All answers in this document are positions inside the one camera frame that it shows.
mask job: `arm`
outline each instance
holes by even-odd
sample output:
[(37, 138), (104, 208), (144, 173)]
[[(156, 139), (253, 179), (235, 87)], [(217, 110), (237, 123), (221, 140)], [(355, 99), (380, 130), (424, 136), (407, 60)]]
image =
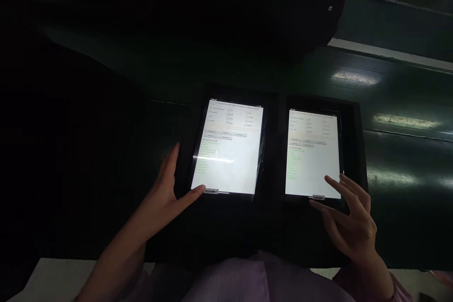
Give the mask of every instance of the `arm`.
[(200, 185), (177, 200), (173, 191), (177, 144), (162, 166), (143, 202), (104, 250), (77, 297), (82, 301), (117, 298), (143, 264), (146, 242), (204, 192)]
[[(361, 290), (372, 298), (362, 299), (354, 296), (358, 301), (391, 300), (395, 297), (394, 281), (386, 264), (375, 249), (378, 228), (370, 215), (370, 196), (343, 174), (340, 175), (340, 182), (328, 176), (325, 179), (346, 199), (351, 211), (347, 216), (331, 207), (310, 201), (312, 207), (321, 211), (327, 233), (334, 245), (352, 261), (352, 268), (349, 268), (349, 271), (342, 268), (334, 280), (350, 293), (353, 290), (357, 291), (350, 286), (357, 286), (357, 281), (359, 281)], [(356, 276), (359, 280), (344, 279), (342, 274), (346, 274), (347, 271), (350, 273), (348, 276)]]

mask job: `pink sleeve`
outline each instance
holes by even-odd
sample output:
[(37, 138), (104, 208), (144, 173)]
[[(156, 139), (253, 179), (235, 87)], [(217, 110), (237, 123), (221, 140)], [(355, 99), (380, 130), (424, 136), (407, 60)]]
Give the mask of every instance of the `pink sleeve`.
[[(395, 292), (390, 299), (391, 302), (412, 302), (412, 296), (403, 288), (395, 276), (390, 273), (393, 280)], [(340, 287), (342, 287), (349, 295), (357, 302), (375, 302), (372, 295), (360, 283), (359, 273), (354, 265), (349, 264), (340, 269), (340, 271), (332, 279)]]

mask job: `tablet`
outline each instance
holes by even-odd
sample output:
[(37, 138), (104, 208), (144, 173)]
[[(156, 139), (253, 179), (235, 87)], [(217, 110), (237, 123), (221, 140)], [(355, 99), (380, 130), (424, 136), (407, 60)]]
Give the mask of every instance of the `tablet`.
[(263, 107), (209, 100), (194, 159), (191, 189), (254, 194), (260, 164)]
[(285, 194), (315, 199), (341, 195), (324, 176), (340, 173), (339, 115), (289, 110)]

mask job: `table surface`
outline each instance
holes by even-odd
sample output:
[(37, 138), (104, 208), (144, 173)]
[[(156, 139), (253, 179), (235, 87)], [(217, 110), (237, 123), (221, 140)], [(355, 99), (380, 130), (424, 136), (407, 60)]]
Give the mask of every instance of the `table surface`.
[[(35, 240), (40, 256), (99, 256), (152, 185), (164, 155), (181, 140), (194, 89), (210, 81), (359, 102), (377, 250), (391, 268), (453, 268), (446, 236), (453, 217), (451, 74), (329, 47), (289, 65), (133, 31), (121, 36), (73, 27), (44, 31), (114, 70), (123, 82), (137, 86), (145, 100), (125, 95), (118, 85), (72, 135), (61, 164), (60, 218), (49, 216), (57, 232)], [(190, 257), (191, 246), (207, 235), (214, 244), (224, 244), (222, 251), (209, 250), (206, 262), (246, 256), (257, 245), (305, 267), (345, 262), (315, 211), (265, 216), (237, 208), (232, 220), (213, 211), (222, 221), (214, 230), (197, 229), (206, 216), (194, 209), (149, 243), (148, 260)], [(267, 223), (256, 224), (259, 217)], [(186, 226), (192, 226), (190, 235), (181, 232)]]

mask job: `label sticker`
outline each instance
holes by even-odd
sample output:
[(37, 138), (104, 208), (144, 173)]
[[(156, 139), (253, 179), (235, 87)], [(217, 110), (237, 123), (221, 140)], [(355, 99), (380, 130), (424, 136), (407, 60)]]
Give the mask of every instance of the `label sticker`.
[(205, 189), (204, 193), (218, 194), (218, 189)]
[(316, 199), (316, 200), (319, 200), (319, 201), (325, 201), (326, 200), (326, 198), (324, 196), (321, 196), (321, 195), (312, 195), (312, 198)]

